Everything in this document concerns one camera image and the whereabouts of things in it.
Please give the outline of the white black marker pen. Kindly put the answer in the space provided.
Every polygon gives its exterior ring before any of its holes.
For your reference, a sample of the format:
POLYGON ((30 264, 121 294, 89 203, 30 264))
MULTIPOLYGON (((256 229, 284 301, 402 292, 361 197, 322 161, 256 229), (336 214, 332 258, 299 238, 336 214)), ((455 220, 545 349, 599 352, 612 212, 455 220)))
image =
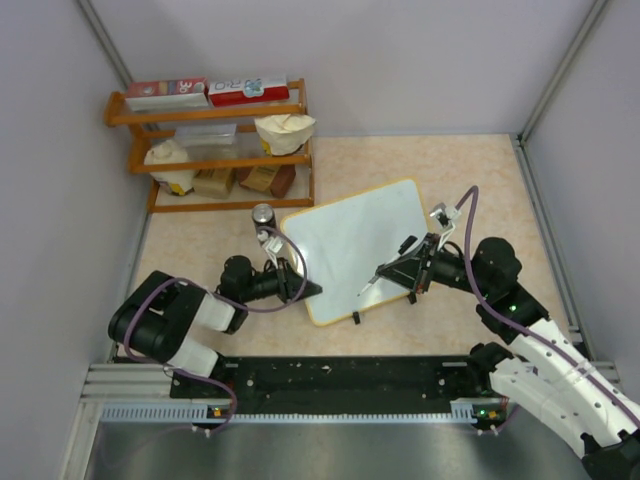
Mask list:
POLYGON ((366 285, 357 294, 357 296, 358 297, 362 296, 367 290, 369 290, 373 285, 375 285, 376 282, 380 279, 379 271, 381 269, 386 268, 387 266, 389 266, 393 262, 399 260, 401 258, 401 256, 404 255, 407 252, 407 250, 416 242, 417 242, 417 237, 416 236, 414 236, 414 235, 408 236, 404 240, 404 242, 401 244, 401 246, 399 247, 397 252, 389 260, 387 260, 386 262, 384 262, 383 264, 379 265, 376 268, 373 277, 366 283, 366 285))

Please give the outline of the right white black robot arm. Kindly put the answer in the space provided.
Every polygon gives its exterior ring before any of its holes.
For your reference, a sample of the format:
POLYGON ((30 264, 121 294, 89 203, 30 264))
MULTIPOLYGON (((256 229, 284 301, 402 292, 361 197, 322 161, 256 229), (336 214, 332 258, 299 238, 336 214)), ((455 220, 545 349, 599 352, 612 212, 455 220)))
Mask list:
POLYGON ((639 476, 639 405, 614 386, 564 335, 518 281, 511 244, 483 239, 471 258, 409 237, 377 277, 413 295, 432 283, 481 295, 476 308, 499 343, 475 346, 466 380, 476 394, 514 401, 560 437, 592 479, 639 476))

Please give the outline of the yellow framed whiteboard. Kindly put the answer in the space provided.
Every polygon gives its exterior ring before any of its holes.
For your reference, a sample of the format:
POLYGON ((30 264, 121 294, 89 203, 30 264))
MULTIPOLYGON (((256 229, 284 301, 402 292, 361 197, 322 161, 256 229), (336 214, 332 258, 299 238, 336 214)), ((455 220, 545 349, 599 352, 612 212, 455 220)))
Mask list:
POLYGON ((417 182, 401 178, 286 216, 280 228, 299 248, 308 278, 322 293, 305 300, 311 322, 324 327, 408 295, 387 280, 366 284, 407 237, 428 222, 417 182))

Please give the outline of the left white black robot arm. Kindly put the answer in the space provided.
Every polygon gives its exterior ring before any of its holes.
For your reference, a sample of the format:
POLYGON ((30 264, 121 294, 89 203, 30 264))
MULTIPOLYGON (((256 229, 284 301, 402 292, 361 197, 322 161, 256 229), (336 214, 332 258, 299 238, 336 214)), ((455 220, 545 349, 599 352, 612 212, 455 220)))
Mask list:
POLYGON ((199 329, 233 334, 248 312, 242 306, 276 297, 283 303, 306 299, 323 292, 305 280, 283 257, 267 261, 256 270, 241 255, 228 258, 216 290, 206 289, 161 272, 152 272, 116 310, 108 325, 108 336, 160 364, 192 374, 192 384, 205 396, 216 396, 226 387, 227 374, 216 366, 221 355, 195 339, 199 329))

